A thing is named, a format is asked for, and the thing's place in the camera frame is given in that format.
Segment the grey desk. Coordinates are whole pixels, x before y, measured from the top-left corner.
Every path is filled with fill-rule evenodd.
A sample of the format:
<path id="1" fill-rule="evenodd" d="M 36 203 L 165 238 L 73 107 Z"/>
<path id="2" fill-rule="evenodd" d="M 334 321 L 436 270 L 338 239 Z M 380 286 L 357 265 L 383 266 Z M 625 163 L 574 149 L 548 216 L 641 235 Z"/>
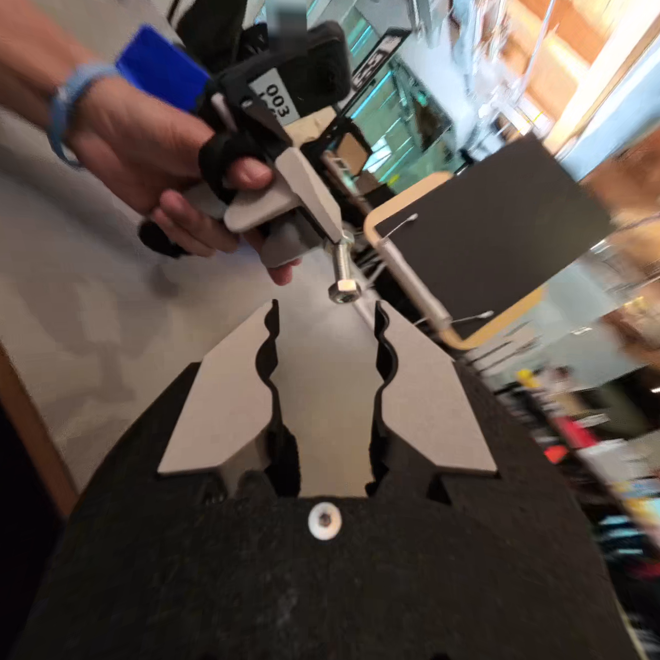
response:
<path id="1" fill-rule="evenodd" d="M 140 23 L 163 25 L 150 1 L 30 3 L 101 63 Z M 301 494 L 365 496 L 375 339 L 354 306 L 328 299 L 327 254 L 268 273 L 258 239 L 188 254 L 84 166 L 60 161 L 46 128 L 1 107 L 1 342 L 79 492 L 190 362 L 277 298 L 274 380 Z"/>

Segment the person's left forearm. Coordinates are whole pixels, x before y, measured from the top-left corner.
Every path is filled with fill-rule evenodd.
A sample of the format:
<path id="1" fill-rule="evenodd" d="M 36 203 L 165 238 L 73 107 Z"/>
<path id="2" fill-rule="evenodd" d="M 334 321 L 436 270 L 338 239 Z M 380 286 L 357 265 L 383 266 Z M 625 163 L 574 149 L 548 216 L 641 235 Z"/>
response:
<path id="1" fill-rule="evenodd" d="M 29 1 L 1 2 L 1 106 L 45 129 L 56 90 L 100 58 Z"/>

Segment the blue plastic bin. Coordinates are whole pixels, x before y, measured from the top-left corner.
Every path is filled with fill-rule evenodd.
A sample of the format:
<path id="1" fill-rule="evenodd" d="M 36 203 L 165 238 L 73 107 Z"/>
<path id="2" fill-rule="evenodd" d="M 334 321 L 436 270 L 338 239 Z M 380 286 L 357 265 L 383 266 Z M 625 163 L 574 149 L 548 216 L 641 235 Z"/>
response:
<path id="1" fill-rule="evenodd" d="M 137 89 L 181 111 L 195 113 L 210 74 L 150 24 L 139 27 L 115 60 Z"/>

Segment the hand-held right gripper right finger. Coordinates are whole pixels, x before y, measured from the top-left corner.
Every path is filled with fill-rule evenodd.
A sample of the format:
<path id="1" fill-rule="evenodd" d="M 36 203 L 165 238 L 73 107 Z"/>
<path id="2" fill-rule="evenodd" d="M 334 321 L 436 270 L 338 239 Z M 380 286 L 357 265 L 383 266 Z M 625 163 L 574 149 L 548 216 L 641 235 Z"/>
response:
<path id="1" fill-rule="evenodd" d="M 369 460 L 375 497 L 387 477 L 441 498 L 445 475 L 495 479 L 498 467 L 454 360 L 389 303 L 374 309 L 375 367 Z"/>

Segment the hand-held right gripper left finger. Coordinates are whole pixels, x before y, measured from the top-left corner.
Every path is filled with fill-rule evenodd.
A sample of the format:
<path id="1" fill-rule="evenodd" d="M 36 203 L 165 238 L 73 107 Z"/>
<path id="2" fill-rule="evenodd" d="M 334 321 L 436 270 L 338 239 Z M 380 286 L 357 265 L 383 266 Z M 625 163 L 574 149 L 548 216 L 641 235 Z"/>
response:
<path id="1" fill-rule="evenodd" d="M 277 496 L 299 496 L 298 445 L 272 381 L 279 331 L 273 299 L 204 356 L 158 465 L 160 477 L 207 474 L 233 497 L 243 475 L 259 471 Z"/>

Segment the person's left hand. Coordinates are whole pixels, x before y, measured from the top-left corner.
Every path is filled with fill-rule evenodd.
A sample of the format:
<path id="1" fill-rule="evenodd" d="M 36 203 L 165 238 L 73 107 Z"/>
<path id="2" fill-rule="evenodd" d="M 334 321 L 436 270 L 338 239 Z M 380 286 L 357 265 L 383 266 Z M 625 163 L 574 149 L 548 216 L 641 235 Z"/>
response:
<path id="1" fill-rule="evenodd" d="M 194 208 L 183 192 L 201 180 L 199 152 L 215 132 L 204 121 L 130 86 L 95 82 L 69 134 L 77 160 L 188 254 L 233 253 L 241 239 Z"/>

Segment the black-framed marker sign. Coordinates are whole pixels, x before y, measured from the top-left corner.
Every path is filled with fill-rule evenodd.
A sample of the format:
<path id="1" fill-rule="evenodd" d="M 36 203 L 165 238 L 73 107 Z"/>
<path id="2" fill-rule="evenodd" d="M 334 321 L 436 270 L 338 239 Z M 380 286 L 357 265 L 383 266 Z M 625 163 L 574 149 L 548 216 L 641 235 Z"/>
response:
<path id="1" fill-rule="evenodd" d="M 367 86 L 381 66 L 389 61 L 412 33 L 409 29 L 390 28 L 379 38 L 352 73 L 351 86 L 355 94 Z"/>

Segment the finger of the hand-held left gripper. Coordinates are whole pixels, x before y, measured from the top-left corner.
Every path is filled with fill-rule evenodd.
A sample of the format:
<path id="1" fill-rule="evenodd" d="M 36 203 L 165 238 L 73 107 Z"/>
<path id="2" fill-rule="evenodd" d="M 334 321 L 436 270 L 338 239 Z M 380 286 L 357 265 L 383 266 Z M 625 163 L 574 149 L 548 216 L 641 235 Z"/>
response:
<path id="1" fill-rule="evenodd" d="M 282 227 L 312 233 L 330 243 L 343 238 L 341 210 L 326 184 L 298 147 L 276 157 L 274 179 L 261 191 L 238 193 L 224 213 L 231 232 L 261 230 L 270 237 Z"/>
<path id="2" fill-rule="evenodd" d="M 324 238 L 305 217 L 279 217 L 260 226 L 260 258 L 266 268 L 278 268 L 323 247 Z"/>

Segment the silver metal tube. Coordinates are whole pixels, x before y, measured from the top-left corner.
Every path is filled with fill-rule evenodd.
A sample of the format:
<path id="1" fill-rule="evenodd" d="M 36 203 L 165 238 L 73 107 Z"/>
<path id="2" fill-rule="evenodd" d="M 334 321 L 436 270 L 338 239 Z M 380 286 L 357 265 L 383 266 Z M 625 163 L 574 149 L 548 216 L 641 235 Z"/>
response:
<path id="1" fill-rule="evenodd" d="M 389 238 L 382 238 L 376 245 L 376 251 L 429 326 L 438 333 L 449 330 L 453 320 L 451 315 L 417 276 L 397 246 Z"/>

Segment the steel hex bolt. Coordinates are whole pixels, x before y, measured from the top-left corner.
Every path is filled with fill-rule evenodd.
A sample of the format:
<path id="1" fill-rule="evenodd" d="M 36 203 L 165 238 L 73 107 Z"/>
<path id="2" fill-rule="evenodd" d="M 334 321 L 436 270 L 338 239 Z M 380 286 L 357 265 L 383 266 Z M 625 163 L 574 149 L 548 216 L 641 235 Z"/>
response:
<path id="1" fill-rule="evenodd" d="M 351 269 L 351 247 L 353 236 L 344 232 L 338 243 L 326 241 L 325 250 L 331 256 L 333 263 L 334 282 L 342 278 L 353 278 Z"/>

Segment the black panel with wooden edge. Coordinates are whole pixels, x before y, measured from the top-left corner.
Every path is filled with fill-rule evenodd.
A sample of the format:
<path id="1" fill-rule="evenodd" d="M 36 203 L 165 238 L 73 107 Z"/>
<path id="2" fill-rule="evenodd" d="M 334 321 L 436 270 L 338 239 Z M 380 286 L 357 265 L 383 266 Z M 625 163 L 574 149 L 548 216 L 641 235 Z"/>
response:
<path id="1" fill-rule="evenodd" d="M 425 177 L 364 220 L 374 250 L 389 238 L 447 309 L 451 328 L 430 328 L 462 352 L 538 304 L 553 276 L 613 230 L 607 211 L 533 135 L 457 176 Z"/>

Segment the steel hex nut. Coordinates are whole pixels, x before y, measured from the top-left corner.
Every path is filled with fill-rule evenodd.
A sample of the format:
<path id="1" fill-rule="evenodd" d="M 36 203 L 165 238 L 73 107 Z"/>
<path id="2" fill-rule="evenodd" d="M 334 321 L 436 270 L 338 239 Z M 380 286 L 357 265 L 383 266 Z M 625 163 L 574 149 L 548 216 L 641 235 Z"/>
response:
<path id="1" fill-rule="evenodd" d="M 328 289 L 328 295 L 336 304 L 352 304 L 360 299 L 362 291 L 353 278 L 338 279 Z"/>

